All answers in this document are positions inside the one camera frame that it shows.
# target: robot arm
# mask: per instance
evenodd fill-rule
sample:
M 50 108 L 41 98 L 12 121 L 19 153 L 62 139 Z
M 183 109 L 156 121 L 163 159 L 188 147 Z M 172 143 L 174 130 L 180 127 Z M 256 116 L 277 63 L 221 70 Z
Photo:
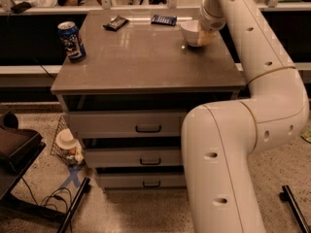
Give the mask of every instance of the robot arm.
M 219 30 L 224 18 L 251 97 L 201 105 L 184 121 L 192 219 L 195 232 L 265 232 L 247 155 L 297 136 L 308 119 L 309 102 L 292 60 L 253 0 L 203 1 L 205 30 Z

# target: concrete floor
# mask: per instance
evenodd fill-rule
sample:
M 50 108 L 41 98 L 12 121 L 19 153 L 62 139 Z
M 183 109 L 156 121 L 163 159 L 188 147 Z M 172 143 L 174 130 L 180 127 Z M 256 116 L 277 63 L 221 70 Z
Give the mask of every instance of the concrete floor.
M 28 105 L 26 108 L 1 105 L 0 110 L 3 109 L 11 109 L 17 115 L 19 128 L 31 128 L 40 132 L 47 144 L 24 176 L 40 203 L 61 187 L 70 176 L 67 165 L 51 155 L 61 111 L 49 103 L 40 107 Z M 311 222 L 311 145 L 296 137 L 278 149 L 253 153 L 249 156 L 249 167 L 266 232 L 301 232 L 290 205 L 281 202 L 279 193 L 282 185 L 289 185 L 307 222 Z M 82 199 L 72 219 L 72 232 L 193 232 L 186 189 L 103 192 L 86 165 L 78 173 L 80 183 L 84 177 L 90 178 L 91 189 Z M 72 181 L 67 188 L 73 195 L 76 194 L 77 188 Z M 32 202 L 23 182 L 19 182 L 13 194 Z M 52 202 L 60 211 L 65 210 L 61 201 Z M 17 216 L 0 209 L 1 233 L 50 233 L 56 232 L 57 228 L 57 224 L 28 216 Z

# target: gray table surface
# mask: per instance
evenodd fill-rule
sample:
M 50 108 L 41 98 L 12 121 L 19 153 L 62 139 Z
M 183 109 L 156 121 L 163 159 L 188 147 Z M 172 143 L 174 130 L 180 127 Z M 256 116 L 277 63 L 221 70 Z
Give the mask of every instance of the gray table surface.
M 153 15 L 177 16 L 176 26 L 151 24 Z M 129 19 L 119 31 L 103 28 L 117 15 Z M 194 92 L 239 90 L 245 85 L 220 36 L 189 47 L 180 23 L 197 9 L 90 11 L 80 30 L 86 58 L 66 58 L 54 94 Z

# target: drawer handle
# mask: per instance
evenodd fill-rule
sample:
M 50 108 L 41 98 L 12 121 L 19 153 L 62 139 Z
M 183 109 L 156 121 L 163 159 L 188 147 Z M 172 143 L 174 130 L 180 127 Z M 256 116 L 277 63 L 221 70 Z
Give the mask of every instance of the drawer handle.
M 158 159 L 157 162 L 145 162 L 142 158 L 140 158 L 140 164 L 144 166 L 156 166 L 161 164 L 161 158 Z
M 158 181 L 157 183 L 145 183 L 143 182 L 143 186 L 145 188 L 156 188 L 161 186 L 161 181 Z
M 158 133 L 162 129 L 161 125 L 136 125 L 137 133 Z

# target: soda can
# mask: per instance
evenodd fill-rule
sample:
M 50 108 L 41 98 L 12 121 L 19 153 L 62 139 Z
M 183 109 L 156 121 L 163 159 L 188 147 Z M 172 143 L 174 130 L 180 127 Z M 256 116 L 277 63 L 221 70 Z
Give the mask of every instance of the soda can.
M 86 50 L 75 22 L 64 21 L 60 23 L 58 34 L 71 62 L 78 62 L 86 57 Z

